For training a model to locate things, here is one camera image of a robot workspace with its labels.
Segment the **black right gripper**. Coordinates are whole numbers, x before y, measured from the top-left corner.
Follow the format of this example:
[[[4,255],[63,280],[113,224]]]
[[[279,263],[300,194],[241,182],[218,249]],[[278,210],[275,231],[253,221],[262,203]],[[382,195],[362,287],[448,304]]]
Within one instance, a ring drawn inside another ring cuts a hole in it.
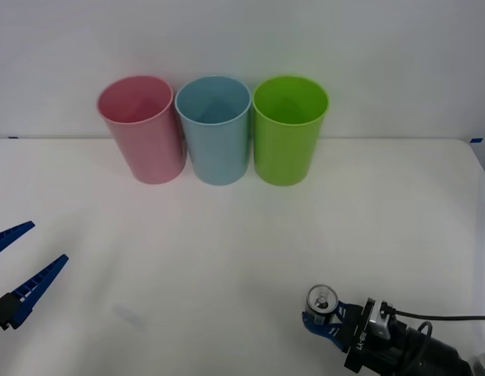
[[[383,332],[389,333],[389,339],[379,337],[370,324],[371,314],[378,311],[377,303],[369,298],[362,311],[361,305],[339,301],[335,312],[326,316],[302,312],[302,322],[310,333],[330,340],[346,353],[344,366],[350,371],[359,373],[365,367],[375,373],[399,373],[407,325],[390,316],[386,328],[382,327]],[[355,331],[348,320],[358,320]]]

